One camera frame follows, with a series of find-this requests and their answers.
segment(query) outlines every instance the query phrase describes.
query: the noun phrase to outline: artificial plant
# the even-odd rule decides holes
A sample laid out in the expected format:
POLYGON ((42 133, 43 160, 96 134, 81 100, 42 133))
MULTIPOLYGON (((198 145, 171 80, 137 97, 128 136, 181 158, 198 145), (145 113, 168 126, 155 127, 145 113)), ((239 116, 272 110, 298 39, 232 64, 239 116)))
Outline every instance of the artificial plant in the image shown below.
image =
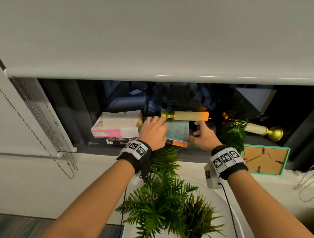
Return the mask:
POLYGON ((116 211, 129 213, 124 221, 137 224, 138 237, 151 238, 161 230, 173 234, 184 234, 186 224, 182 219, 182 209, 189 193, 196 191, 197 186, 184 183, 167 170, 150 173, 144 185, 134 190, 134 195, 125 200, 116 211))
POLYGON ((152 153, 151 170, 156 173, 163 171, 170 172, 171 175, 178 176, 176 170, 180 168, 177 164, 179 161, 178 156, 179 148, 171 146, 168 149, 161 148, 152 153))
POLYGON ((203 196, 200 194, 196 195, 192 193, 189 197, 185 198, 183 205, 183 221, 186 228, 181 234, 184 238, 201 238, 202 235, 206 234, 211 237, 208 233, 218 232, 221 233, 222 225, 213 225, 212 221, 221 216, 214 217, 217 211, 210 204, 205 202, 203 196))
POLYGON ((247 120, 227 119, 217 128, 217 137, 222 144, 235 148, 239 153, 244 151, 244 136, 247 120))

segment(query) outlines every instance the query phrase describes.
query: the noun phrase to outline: floor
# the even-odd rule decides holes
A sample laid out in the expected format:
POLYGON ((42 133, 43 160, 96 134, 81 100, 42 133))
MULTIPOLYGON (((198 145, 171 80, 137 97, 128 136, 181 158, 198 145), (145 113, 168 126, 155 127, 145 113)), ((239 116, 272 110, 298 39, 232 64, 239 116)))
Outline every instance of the floor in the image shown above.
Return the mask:
MULTIPOLYGON (((0 238, 40 238, 53 219, 0 214, 0 238)), ((98 238, 118 238, 120 226, 105 225, 98 238)))

